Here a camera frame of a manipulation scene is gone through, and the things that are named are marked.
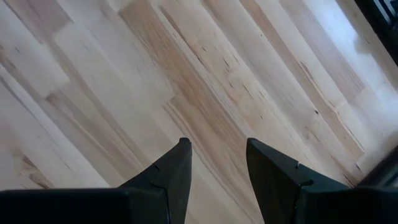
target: hardwood floor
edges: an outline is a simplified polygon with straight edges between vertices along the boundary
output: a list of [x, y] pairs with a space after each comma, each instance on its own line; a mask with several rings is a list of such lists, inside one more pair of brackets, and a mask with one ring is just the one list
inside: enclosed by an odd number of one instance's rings
[[262, 223], [246, 139], [355, 185], [397, 81], [353, 0], [0, 0], [0, 189], [116, 187], [186, 136], [187, 223]]

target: wooden floor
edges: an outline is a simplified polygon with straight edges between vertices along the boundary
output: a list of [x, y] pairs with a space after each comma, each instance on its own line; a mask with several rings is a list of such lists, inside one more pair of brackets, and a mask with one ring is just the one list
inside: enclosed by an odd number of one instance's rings
[[187, 223], [262, 223], [246, 138], [348, 185], [398, 144], [353, 0], [0, 0], [0, 64], [0, 189], [116, 187], [186, 136]]

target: wood grain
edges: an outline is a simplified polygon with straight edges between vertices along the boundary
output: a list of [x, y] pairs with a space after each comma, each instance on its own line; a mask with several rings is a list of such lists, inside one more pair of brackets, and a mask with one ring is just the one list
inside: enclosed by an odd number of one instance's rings
[[188, 137], [187, 223], [262, 223], [246, 139], [355, 185], [397, 73], [353, 0], [0, 0], [0, 189], [117, 187]]

